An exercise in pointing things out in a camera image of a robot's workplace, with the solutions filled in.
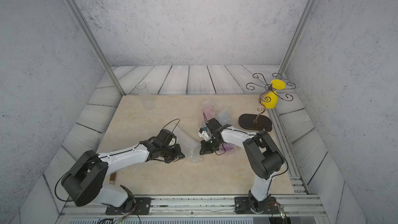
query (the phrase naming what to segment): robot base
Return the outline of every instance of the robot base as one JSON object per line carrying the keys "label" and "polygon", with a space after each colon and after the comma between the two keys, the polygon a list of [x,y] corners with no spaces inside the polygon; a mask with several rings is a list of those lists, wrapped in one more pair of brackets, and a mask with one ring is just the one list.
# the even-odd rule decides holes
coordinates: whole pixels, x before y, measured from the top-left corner
{"label": "robot base", "polygon": [[267,204],[271,202],[276,202],[275,197],[266,198],[262,201],[261,207],[259,207],[258,212],[252,211],[249,203],[249,197],[235,197],[235,213],[237,214],[273,214],[274,217],[279,217],[279,209],[277,206]]}
{"label": "robot base", "polygon": [[134,198],[129,198],[126,200],[125,203],[123,203],[122,206],[120,207],[113,207],[113,206],[108,206],[105,214],[106,215],[127,215],[130,211],[132,211],[135,207],[134,211],[132,211],[132,215],[138,214],[138,215],[148,215],[149,214],[149,207],[150,207],[150,202],[152,198],[151,197],[134,197]]}

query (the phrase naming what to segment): vent grille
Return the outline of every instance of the vent grille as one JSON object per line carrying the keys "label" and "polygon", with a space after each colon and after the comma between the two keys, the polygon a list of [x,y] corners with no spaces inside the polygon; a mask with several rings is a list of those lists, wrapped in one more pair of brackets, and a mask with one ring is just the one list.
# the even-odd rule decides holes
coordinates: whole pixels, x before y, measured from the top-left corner
{"label": "vent grille", "polygon": [[[72,218],[69,224],[97,224],[105,218]],[[127,218],[123,224],[139,224],[138,218]],[[141,218],[141,224],[253,224],[253,218]]]}

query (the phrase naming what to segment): clear plastic cup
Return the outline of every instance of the clear plastic cup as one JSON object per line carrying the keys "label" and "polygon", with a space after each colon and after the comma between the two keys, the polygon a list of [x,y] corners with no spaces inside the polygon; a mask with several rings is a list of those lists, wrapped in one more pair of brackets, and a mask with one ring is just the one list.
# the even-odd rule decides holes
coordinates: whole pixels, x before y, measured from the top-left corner
{"label": "clear plastic cup", "polygon": [[147,85],[145,83],[141,82],[137,85],[136,88],[137,88],[138,95],[140,97],[142,106],[147,110],[151,110],[151,109],[155,108],[155,99],[149,92]]}

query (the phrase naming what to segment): black mounting plate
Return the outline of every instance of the black mounting plate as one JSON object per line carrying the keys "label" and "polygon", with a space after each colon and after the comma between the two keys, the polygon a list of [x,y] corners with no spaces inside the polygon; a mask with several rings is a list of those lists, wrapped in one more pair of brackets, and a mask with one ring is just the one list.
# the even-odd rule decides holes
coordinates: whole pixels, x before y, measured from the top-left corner
{"label": "black mounting plate", "polygon": [[267,116],[260,115],[255,123],[256,117],[256,114],[242,114],[238,119],[238,123],[240,127],[247,130],[262,131],[264,129],[267,132],[272,131],[272,121]]}
{"label": "black mounting plate", "polygon": [[[276,202],[276,199],[275,197],[269,197],[267,202]],[[267,206],[267,204],[264,204],[264,206],[260,209],[260,212],[261,211],[261,214],[273,214],[275,217],[279,216],[279,210],[277,206]],[[235,197],[235,213],[254,214],[249,205],[249,197]]]}
{"label": "black mounting plate", "polygon": [[[137,204],[137,207],[132,212],[132,215],[135,215],[135,214],[148,215],[151,200],[152,200],[151,197],[135,197],[135,202]],[[121,210],[121,209],[115,208],[113,206],[108,206],[105,211],[106,215],[127,215],[128,213],[129,213],[128,211]]]}

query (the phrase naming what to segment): wooden floor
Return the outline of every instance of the wooden floor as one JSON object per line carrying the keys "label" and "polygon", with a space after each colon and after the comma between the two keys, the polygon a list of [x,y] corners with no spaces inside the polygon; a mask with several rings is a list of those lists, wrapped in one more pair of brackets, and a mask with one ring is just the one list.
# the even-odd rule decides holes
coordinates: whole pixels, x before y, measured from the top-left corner
{"label": "wooden floor", "polygon": [[[264,84],[263,80],[253,78],[252,74],[262,73],[269,83],[274,79],[272,74],[278,72],[278,68],[276,65],[112,67],[127,94],[137,94],[137,84],[145,82],[151,93],[165,95],[260,94],[264,88],[256,87],[254,90],[246,88],[248,82]],[[286,93],[293,96],[293,101],[280,100],[276,109],[311,193],[319,194],[332,224],[344,223],[350,213],[355,213],[357,216],[355,221],[350,223],[365,223],[358,203],[327,152],[300,99],[293,89],[279,91],[278,95],[283,97]],[[56,181],[70,169],[83,152],[97,150],[120,100],[120,94],[105,73],[76,120],[76,124],[62,143],[62,147],[14,219],[15,224],[27,223],[34,217],[37,219],[44,217],[48,223],[55,222],[65,205],[65,202],[54,197]],[[291,180],[296,194],[305,194],[301,178],[291,177]],[[57,194],[62,199],[68,196],[59,186]],[[37,198],[41,199],[40,206],[35,204]]]}
{"label": "wooden floor", "polygon": [[[253,78],[253,73],[262,73],[269,83],[274,79],[272,74],[278,71],[278,66],[121,66],[113,67],[113,71],[126,94],[137,94],[136,86],[140,82],[146,83],[153,94],[240,94],[262,93],[264,88],[249,90],[246,84],[253,82],[264,85],[263,79]],[[102,89],[96,90],[89,104],[96,105],[97,97],[102,96],[105,105],[115,106],[117,99],[112,95],[116,93],[116,89],[112,86],[109,76],[104,74],[97,86]]]}

